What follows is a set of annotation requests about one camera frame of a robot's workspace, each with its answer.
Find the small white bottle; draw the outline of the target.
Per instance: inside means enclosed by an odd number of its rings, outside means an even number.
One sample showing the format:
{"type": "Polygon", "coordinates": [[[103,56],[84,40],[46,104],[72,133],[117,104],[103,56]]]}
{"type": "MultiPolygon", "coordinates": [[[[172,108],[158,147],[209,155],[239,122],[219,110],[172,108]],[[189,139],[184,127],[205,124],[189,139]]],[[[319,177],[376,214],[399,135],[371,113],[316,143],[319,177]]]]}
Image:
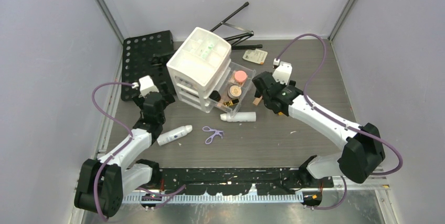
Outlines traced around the small white bottle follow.
{"type": "Polygon", "coordinates": [[[230,113],[221,114],[220,119],[224,122],[255,122],[257,117],[255,112],[238,112],[233,116],[230,113]]]}

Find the pink round compact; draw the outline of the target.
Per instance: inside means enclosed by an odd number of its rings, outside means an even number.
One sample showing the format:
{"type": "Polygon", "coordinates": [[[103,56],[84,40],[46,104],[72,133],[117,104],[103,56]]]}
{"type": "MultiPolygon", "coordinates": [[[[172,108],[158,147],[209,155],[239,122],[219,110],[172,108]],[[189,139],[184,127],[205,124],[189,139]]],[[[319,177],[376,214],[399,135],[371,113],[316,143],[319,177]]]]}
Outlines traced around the pink round compact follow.
{"type": "Polygon", "coordinates": [[[248,75],[245,71],[238,70],[234,72],[234,81],[238,84],[243,84],[248,79],[248,75]]]}

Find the beige powder jar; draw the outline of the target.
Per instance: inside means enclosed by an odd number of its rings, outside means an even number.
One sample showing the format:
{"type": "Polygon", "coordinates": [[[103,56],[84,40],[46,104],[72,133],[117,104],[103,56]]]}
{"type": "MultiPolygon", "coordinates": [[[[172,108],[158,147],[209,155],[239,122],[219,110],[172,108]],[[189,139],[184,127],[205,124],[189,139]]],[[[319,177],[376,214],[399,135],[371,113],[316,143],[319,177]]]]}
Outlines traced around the beige powder jar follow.
{"type": "Polygon", "coordinates": [[[238,98],[240,98],[241,97],[241,95],[242,95],[242,88],[241,88],[241,86],[238,86],[238,85],[231,85],[229,88],[228,88],[228,91],[227,91],[227,93],[228,93],[228,96],[231,98],[231,99],[238,99],[238,98]]]}

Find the black gold lipstick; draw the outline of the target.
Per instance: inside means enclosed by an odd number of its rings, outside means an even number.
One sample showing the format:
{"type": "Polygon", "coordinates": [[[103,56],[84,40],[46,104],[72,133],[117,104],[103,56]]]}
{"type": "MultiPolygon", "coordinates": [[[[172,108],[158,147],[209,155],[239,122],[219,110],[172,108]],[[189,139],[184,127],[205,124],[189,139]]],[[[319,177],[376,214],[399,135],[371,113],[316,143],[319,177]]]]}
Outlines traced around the black gold lipstick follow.
{"type": "Polygon", "coordinates": [[[223,103],[226,107],[236,106],[240,102],[239,99],[232,99],[223,103]]]}

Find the white plastic drawer organizer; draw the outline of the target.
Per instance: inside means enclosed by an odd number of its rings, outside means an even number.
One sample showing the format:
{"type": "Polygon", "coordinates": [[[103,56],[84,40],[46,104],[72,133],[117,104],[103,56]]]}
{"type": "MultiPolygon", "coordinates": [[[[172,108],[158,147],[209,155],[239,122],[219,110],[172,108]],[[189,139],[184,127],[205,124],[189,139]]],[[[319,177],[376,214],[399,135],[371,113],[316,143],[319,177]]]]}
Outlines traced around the white plastic drawer organizer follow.
{"type": "Polygon", "coordinates": [[[235,115],[252,86],[256,71],[233,62],[230,55],[230,43],[211,31],[194,28],[166,64],[178,100],[206,113],[218,108],[235,115]],[[238,70],[248,75],[243,84],[234,81],[234,72],[238,70]],[[231,100],[228,88],[234,84],[242,88],[240,102],[226,107],[223,103],[231,100]],[[220,102],[209,98],[214,90],[220,93],[220,102]]]}

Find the purple eyelash curler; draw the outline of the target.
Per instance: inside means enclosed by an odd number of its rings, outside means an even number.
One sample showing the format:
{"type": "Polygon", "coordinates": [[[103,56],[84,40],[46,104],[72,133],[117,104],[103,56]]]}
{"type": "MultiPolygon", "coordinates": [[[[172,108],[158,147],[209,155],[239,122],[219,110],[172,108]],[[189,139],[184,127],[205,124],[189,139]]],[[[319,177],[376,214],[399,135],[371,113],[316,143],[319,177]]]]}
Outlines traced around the purple eyelash curler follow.
{"type": "Polygon", "coordinates": [[[204,126],[202,130],[203,132],[211,132],[211,135],[205,140],[206,145],[211,144],[216,136],[224,138],[224,131],[222,130],[212,129],[209,126],[204,126]]]}

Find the black round jar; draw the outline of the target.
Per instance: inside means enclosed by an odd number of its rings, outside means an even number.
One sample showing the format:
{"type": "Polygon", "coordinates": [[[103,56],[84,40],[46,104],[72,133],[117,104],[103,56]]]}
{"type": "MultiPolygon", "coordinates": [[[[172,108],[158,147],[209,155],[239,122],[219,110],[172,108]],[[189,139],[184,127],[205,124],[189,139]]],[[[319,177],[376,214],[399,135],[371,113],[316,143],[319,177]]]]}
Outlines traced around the black round jar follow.
{"type": "Polygon", "coordinates": [[[212,91],[212,93],[209,95],[209,98],[215,102],[221,101],[221,95],[217,90],[212,91]]]}

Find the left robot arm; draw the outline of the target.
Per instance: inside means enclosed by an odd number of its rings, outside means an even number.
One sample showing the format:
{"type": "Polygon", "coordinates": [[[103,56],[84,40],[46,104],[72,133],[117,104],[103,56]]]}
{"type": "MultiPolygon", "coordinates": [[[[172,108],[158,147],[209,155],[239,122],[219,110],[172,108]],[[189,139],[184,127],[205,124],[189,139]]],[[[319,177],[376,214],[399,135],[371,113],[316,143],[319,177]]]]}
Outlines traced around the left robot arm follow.
{"type": "Polygon", "coordinates": [[[140,186],[156,189],[162,173],[157,162],[137,157],[151,147],[163,131],[164,110],[174,103],[172,94],[151,91],[133,97],[140,117],[127,137],[99,159],[87,159],[81,166],[74,206],[97,213],[107,220],[121,207],[123,198],[140,186]]]}

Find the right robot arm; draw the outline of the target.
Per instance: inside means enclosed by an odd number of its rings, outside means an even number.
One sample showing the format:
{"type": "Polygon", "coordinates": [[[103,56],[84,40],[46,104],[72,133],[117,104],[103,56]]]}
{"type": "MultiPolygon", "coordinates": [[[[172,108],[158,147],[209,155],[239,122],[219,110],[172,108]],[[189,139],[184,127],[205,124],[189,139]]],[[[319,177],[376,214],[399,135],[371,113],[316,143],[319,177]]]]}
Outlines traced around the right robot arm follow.
{"type": "Polygon", "coordinates": [[[375,140],[379,130],[367,123],[365,126],[348,121],[305,98],[295,85],[277,82],[270,72],[262,72],[252,80],[255,96],[262,97],[267,109],[297,119],[325,137],[340,149],[328,156],[310,156],[299,167],[300,182],[314,187],[321,178],[345,176],[362,184],[385,159],[382,143],[375,140]]]}

